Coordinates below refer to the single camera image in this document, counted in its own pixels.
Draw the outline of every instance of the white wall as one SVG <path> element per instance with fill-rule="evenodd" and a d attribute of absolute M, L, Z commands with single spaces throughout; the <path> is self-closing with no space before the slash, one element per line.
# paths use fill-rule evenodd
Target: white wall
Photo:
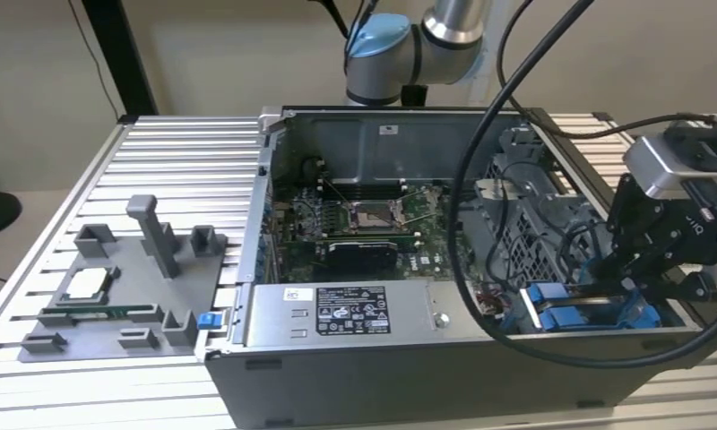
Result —
<path fill-rule="evenodd" d="M 505 51 L 507 76 L 571 3 L 527 8 Z M 717 0 L 598 0 L 515 96 L 549 111 L 606 111 L 619 122 L 717 112 Z"/>
<path fill-rule="evenodd" d="M 113 124 L 66 2 L 0 0 L 0 189 L 70 187 Z"/>
<path fill-rule="evenodd" d="M 383 0 L 379 10 L 418 21 L 431 2 Z M 570 2 L 535 0 L 509 65 Z M 342 40 L 315 3 L 123 3 L 162 113 L 255 115 L 262 105 L 342 103 Z M 353 17 L 357 0 L 337 3 Z M 598 0 L 518 96 L 550 111 L 605 110 L 618 119 L 717 111 L 717 0 Z M 430 90 L 430 104 L 466 99 L 467 86 Z M 71 186 L 111 126 L 65 0 L 0 0 L 0 188 Z"/>
<path fill-rule="evenodd" d="M 338 0 L 350 20 L 354 0 Z M 386 0 L 378 12 L 411 22 L 433 4 Z M 343 39 L 321 6 L 305 0 L 127 0 L 143 67 L 163 113 L 257 115 L 263 105 L 341 105 Z M 429 101 L 461 105 L 467 85 L 437 87 Z"/>

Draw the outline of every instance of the blue tab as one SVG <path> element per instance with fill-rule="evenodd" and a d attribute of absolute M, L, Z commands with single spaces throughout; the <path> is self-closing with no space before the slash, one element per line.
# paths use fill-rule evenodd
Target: blue tab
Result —
<path fill-rule="evenodd" d="M 630 295 L 621 307 L 618 314 L 619 328 L 651 329 L 661 326 L 661 316 L 653 306 L 647 305 L 642 296 L 637 293 Z"/>
<path fill-rule="evenodd" d="M 395 13 L 375 13 L 358 31 L 350 48 L 350 56 L 359 58 L 375 56 L 393 48 L 406 37 L 410 22 L 406 15 Z"/>
<path fill-rule="evenodd" d="M 541 296 L 541 291 L 538 291 L 537 284 L 530 284 L 526 290 L 527 290 L 527 298 L 530 298 L 530 303 L 535 304 L 543 300 L 543 297 Z"/>
<path fill-rule="evenodd" d="M 545 300 L 551 298 L 567 298 L 569 292 L 565 289 L 565 286 L 559 282 L 546 282 L 537 284 L 538 290 L 541 291 L 541 296 L 545 297 Z"/>
<path fill-rule="evenodd" d="M 219 314 L 213 314 L 211 312 L 205 312 L 199 315 L 199 318 L 195 322 L 199 330 L 215 330 L 223 326 L 223 318 Z"/>
<path fill-rule="evenodd" d="M 551 307 L 538 314 L 538 322 L 545 331 L 581 328 L 586 324 L 582 315 L 573 306 Z"/>

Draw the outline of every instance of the aluminum profile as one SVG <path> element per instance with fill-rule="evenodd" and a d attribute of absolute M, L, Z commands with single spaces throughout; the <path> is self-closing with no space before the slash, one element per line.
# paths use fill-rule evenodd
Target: aluminum profile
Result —
<path fill-rule="evenodd" d="M 613 126 L 591 115 L 551 116 L 566 131 Z M 39 243 L 35 261 L 11 277 L 13 289 L 0 312 L 0 428 L 74 429 L 149 427 L 234 428 L 203 366 L 194 357 L 86 360 L 19 364 L 11 346 L 30 331 L 33 315 L 46 305 L 74 256 L 71 235 L 82 219 L 111 222 L 118 234 L 134 234 L 121 217 L 126 193 L 161 197 L 161 219 L 175 223 L 219 223 L 229 236 L 225 267 L 214 299 L 222 309 L 234 303 L 235 263 L 243 228 L 238 221 L 249 204 L 249 182 L 255 158 L 255 118 L 149 117 L 113 135 L 89 185 L 73 192 L 51 235 Z M 623 168 L 619 156 L 625 134 L 599 142 L 577 142 L 593 167 L 605 172 Z M 379 426 L 401 430 L 421 425 Z M 717 352 L 686 370 L 659 374 L 614 408 L 487 417 L 431 423 L 425 428 L 698 430 L 717 429 Z"/>

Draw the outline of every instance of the robotic arm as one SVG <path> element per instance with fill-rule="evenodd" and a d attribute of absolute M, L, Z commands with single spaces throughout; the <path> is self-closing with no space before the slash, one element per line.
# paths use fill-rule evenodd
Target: robotic arm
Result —
<path fill-rule="evenodd" d="M 458 81 L 479 57 L 483 7 L 483 0 L 437 0 L 419 25 L 393 13 L 357 25 L 345 66 L 350 102 L 389 105 L 403 85 Z"/>
<path fill-rule="evenodd" d="M 630 173 L 606 223 L 613 252 L 590 270 L 643 294 L 717 302 L 717 123 L 638 138 L 623 159 Z M 702 269 L 678 283 L 663 279 L 681 264 Z"/>

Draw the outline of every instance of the green circuit board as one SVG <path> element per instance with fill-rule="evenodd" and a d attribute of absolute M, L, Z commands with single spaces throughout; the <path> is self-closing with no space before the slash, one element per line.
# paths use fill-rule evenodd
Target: green circuit board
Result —
<path fill-rule="evenodd" d="M 281 215 L 278 246 L 282 282 L 351 280 L 450 280 L 445 249 L 446 189 L 441 185 L 409 186 L 391 201 L 327 201 L 294 199 Z M 327 271 L 330 244 L 346 242 L 395 244 L 395 266 L 382 272 L 339 274 Z M 459 235 L 459 261 L 471 262 L 471 252 Z M 467 275 L 477 277 L 467 264 Z"/>

